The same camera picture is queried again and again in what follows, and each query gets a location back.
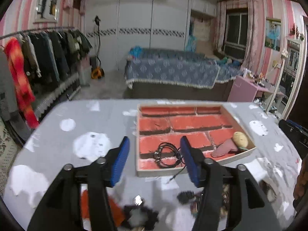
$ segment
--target bed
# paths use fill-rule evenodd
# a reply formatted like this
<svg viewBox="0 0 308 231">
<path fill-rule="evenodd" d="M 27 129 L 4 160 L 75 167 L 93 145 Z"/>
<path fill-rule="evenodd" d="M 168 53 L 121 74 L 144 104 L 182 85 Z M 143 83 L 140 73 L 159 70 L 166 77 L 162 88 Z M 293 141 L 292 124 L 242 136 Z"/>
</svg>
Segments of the bed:
<svg viewBox="0 0 308 231">
<path fill-rule="evenodd" d="M 193 52 L 142 49 L 125 68 L 129 98 L 227 101 L 242 72 Z"/>
</svg>

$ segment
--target black fur object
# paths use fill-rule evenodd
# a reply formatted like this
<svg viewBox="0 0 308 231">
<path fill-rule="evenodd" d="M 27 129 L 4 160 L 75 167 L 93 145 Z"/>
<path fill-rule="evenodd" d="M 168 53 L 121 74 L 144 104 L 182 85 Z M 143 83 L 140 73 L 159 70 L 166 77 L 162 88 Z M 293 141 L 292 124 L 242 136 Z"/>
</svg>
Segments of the black fur object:
<svg viewBox="0 0 308 231">
<path fill-rule="evenodd" d="M 144 229 L 153 230 L 155 223 L 159 221 L 158 212 L 144 206 L 125 205 L 123 209 L 125 220 L 122 222 L 121 226 L 128 229 L 133 229 L 133 227 L 130 226 L 128 219 L 131 217 L 130 211 L 138 208 L 140 208 L 141 212 L 146 213 L 148 216 L 148 220 L 144 224 Z"/>
<path fill-rule="evenodd" d="M 183 191 L 177 195 L 177 199 L 182 205 L 189 203 L 194 198 L 195 193 L 193 191 Z"/>
</svg>

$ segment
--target wooden tray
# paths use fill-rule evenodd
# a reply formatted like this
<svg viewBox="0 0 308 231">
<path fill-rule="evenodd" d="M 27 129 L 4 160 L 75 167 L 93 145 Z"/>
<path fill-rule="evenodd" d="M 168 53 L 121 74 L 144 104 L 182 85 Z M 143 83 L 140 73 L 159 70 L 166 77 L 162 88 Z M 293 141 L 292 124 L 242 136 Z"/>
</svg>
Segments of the wooden tray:
<svg viewBox="0 0 308 231">
<path fill-rule="evenodd" d="M 248 150 L 213 158 L 211 152 L 240 131 L 248 138 Z M 159 168 L 153 153 L 161 142 L 180 147 L 180 138 L 186 135 L 191 146 L 200 148 L 204 157 L 224 165 L 250 155 L 256 148 L 249 134 L 220 103 L 182 105 L 138 105 L 136 135 L 136 169 L 139 177 L 170 176 L 183 168 Z M 163 151 L 165 163 L 174 163 L 172 153 Z"/>
</svg>

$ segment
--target decorative tile border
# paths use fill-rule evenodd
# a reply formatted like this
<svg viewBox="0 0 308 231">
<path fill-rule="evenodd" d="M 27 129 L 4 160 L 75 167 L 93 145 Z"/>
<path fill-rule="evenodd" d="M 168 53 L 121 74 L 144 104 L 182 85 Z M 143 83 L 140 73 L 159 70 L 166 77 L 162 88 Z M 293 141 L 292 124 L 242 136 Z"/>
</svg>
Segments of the decorative tile border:
<svg viewBox="0 0 308 231">
<path fill-rule="evenodd" d="M 161 36 L 175 36 L 179 38 L 185 37 L 185 32 L 177 30 L 167 30 L 162 28 L 155 28 L 152 30 L 153 35 Z M 100 30 L 100 36 L 111 36 L 116 34 L 116 28 L 109 28 L 105 30 Z M 150 35 L 150 28 L 120 28 L 119 34 L 122 35 Z M 97 31 L 87 32 L 86 37 L 92 38 L 98 35 Z"/>
<path fill-rule="evenodd" d="M 175 36 L 175 37 L 184 38 L 185 32 L 177 31 L 177 30 L 167 30 L 167 29 L 162 29 L 162 28 L 155 28 L 153 29 L 153 35 Z"/>
<path fill-rule="evenodd" d="M 119 33 L 123 35 L 150 35 L 151 28 L 120 28 Z"/>
<path fill-rule="evenodd" d="M 105 30 L 100 30 L 100 36 L 111 36 L 116 34 L 116 28 L 109 28 Z M 92 38 L 98 35 L 97 31 L 87 32 L 86 37 Z"/>
</svg>

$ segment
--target curtain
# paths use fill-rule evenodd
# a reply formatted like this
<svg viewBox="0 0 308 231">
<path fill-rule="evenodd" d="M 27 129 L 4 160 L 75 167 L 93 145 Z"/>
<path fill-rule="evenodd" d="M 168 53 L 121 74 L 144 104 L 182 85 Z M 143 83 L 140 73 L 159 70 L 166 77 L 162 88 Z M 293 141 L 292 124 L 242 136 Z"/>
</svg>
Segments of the curtain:
<svg viewBox="0 0 308 231">
<path fill-rule="evenodd" d="M 227 2 L 219 2 L 217 4 L 217 22 L 215 31 L 215 48 L 218 52 L 222 52 L 222 45 L 224 43 L 224 30 L 226 28 L 226 12 L 227 12 Z"/>
<path fill-rule="evenodd" d="M 258 38 L 255 35 L 255 23 L 258 22 L 258 13 L 255 11 L 256 6 L 254 0 L 248 0 L 248 29 L 247 29 L 247 42 L 246 52 L 243 61 L 243 67 L 251 69 L 254 66 L 256 47 L 258 45 Z"/>
</svg>

